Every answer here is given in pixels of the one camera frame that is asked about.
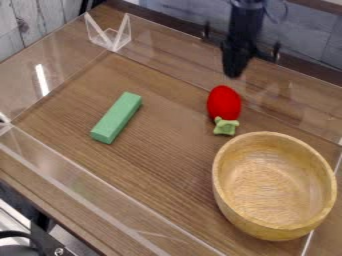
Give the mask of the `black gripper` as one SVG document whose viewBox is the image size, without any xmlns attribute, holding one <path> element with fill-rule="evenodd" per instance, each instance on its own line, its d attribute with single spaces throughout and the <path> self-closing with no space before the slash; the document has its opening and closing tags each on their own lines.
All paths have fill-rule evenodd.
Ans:
<svg viewBox="0 0 342 256">
<path fill-rule="evenodd" d="M 217 43 L 221 50 L 222 71 L 226 77 L 240 77 L 249 60 L 257 57 L 276 62 L 280 43 L 276 42 L 269 52 L 257 46 L 257 37 L 265 16 L 265 0 L 226 0 L 230 7 L 226 33 L 216 33 L 209 22 L 204 23 L 201 38 L 206 42 Z"/>
</svg>

